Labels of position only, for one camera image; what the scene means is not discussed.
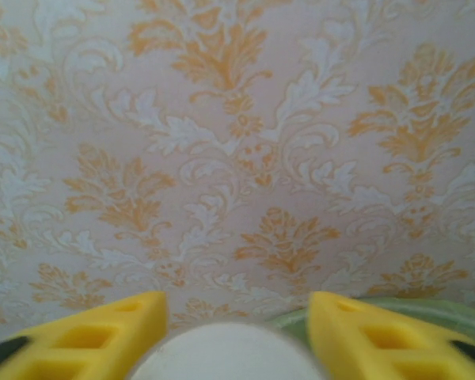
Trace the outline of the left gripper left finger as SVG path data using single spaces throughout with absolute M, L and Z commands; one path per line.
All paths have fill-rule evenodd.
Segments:
M 125 379 L 166 333 L 166 294 L 137 294 L 0 341 L 0 379 Z

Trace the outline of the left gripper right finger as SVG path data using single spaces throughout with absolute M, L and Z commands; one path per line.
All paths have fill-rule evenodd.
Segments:
M 475 379 L 469 337 L 342 295 L 311 294 L 307 336 L 333 379 Z

